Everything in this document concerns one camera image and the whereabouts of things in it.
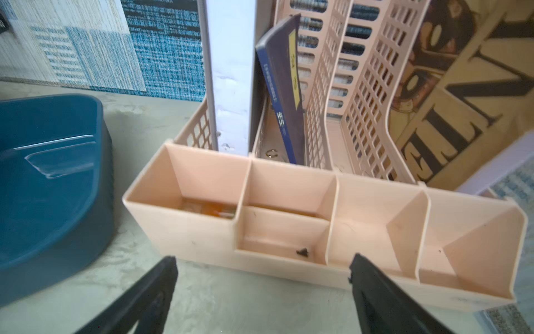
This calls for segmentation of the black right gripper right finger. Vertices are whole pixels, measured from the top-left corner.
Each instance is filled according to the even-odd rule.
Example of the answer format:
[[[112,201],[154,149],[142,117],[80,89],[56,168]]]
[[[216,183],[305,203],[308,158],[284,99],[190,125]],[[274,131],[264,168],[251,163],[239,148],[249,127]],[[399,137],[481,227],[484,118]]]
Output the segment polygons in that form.
[[[362,333],[452,332],[359,253],[349,283]]]

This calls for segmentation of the teal plastic bin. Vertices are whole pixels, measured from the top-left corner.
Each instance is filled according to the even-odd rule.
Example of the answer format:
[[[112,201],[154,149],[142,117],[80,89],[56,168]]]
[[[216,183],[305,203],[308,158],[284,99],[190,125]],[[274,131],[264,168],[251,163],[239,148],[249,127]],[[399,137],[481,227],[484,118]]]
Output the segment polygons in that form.
[[[1,304],[77,274],[114,230],[113,143],[101,101],[2,101]]]

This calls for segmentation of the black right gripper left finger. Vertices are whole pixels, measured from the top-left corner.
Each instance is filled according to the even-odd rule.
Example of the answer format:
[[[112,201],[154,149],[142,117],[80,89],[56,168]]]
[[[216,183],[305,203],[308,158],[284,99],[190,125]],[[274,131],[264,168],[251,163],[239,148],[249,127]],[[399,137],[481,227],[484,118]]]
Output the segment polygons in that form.
[[[120,298],[77,332],[164,332],[178,275],[176,258],[165,256]]]

